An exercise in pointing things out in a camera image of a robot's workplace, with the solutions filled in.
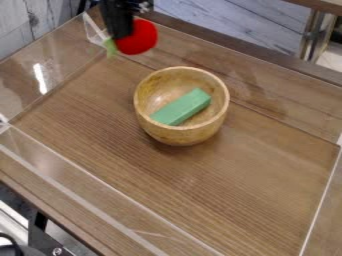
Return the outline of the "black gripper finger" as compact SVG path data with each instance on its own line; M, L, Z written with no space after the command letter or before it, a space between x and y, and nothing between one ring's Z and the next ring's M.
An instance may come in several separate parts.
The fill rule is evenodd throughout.
M100 13L112 39L121 39L132 33L133 17L127 0L100 0Z

